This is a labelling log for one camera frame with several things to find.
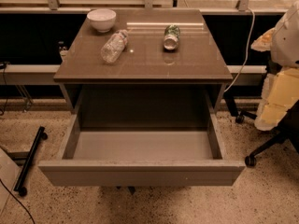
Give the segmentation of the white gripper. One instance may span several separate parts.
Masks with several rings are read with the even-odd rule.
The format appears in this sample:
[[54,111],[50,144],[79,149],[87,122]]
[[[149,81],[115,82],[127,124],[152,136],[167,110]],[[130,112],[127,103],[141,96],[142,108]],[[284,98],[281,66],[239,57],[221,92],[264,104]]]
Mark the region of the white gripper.
[[283,69],[263,81],[262,100],[258,105],[254,125],[269,131],[278,125],[299,100],[299,69]]

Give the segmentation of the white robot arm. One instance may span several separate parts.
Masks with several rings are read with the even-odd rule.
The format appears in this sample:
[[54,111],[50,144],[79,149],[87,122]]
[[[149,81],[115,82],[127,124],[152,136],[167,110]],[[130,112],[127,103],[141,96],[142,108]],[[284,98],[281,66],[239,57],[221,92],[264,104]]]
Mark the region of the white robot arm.
[[262,100],[254,125],[261,131],[277,127],[299,100],[299,2],[295,1],[276,26],[251,44],[257,51],[270,51],[271,60],[281,66],[263,82]]

